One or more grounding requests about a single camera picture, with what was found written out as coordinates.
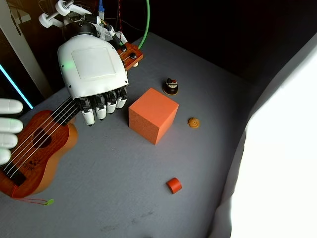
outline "foam cube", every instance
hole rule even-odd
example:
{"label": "foam cube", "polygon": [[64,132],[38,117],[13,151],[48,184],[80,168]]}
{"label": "foam cube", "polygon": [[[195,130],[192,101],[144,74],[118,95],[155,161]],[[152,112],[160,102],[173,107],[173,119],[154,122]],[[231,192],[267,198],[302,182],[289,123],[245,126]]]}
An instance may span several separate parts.
{"label": "foam cube", "polygon": [[129,107],[129,127],[157,144],[172,125],[178,104],[150,88]]}

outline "sound hole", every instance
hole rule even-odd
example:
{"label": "sound hole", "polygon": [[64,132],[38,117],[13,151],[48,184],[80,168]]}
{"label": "sound hole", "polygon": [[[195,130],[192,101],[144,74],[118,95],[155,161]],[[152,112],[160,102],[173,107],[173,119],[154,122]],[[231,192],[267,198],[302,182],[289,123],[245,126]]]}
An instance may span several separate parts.
{"label": "sound hole", "polygon": [[35,148],[45,148],[52,142],[52,138],[45,134],[42,128],[35,131],[33,135],[33,146]]}

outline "ukulele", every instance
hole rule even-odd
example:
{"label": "ukulele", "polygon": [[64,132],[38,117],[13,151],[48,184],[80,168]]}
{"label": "ukulele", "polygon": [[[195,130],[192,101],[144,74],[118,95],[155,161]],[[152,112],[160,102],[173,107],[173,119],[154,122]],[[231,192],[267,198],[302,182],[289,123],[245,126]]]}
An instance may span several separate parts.
{"label": "ukulele", "polygon": [[[143,58],[139,49],[126,43],[118,50],[129,70]],[[0,191],[12,198],[23,198],[45,190],[53,180],[61,156],[77,142],[72,119],[80,109],[70,97],[55,111],[35,114],[17,135],[18,143],[10,161],[0,166]]]}

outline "gray tablecloth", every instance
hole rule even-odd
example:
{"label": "gray tablecloth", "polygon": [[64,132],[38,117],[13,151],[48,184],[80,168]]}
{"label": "gray tablecloth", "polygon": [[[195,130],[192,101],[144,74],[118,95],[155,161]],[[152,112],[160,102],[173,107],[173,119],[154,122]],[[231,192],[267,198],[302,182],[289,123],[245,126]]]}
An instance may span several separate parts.
{"label": "gray tablecloth", "polygon": [[[237,76],[150,34],[144,59],[129,71],[124,109],[93,127],[81,115],[76,146],[61,159],[50,187],[33,198],[44,207],[0,195],[0,236],[32,238],[202,238],[219,203],[243,130],[238,108],[248,85]],[[150,87],[179,83],[174,124],[154,146],[128,127],[128,106]],[[54,110],[64,88],[22,117]],[[201,120],[199,129],[187,119]],[[165,183],[177,177],[172,195]]]}

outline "ukulele headstock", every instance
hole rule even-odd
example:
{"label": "ukulele headstock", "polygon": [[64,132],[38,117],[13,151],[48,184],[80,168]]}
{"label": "ukulele headstock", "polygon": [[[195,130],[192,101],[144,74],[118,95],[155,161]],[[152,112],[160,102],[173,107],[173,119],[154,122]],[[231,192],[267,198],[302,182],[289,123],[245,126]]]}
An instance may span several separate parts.
{"label": "ukulele headstock", "polygon": [[137,46],[132,45],[129,42],[125,43],[124,45],[126,46],[126,50],[123,51],[122,49],[118,49],[117,52],[124,63],[125,70],[128,71],[133,67],[133,65],[143,59],[143,54]]}

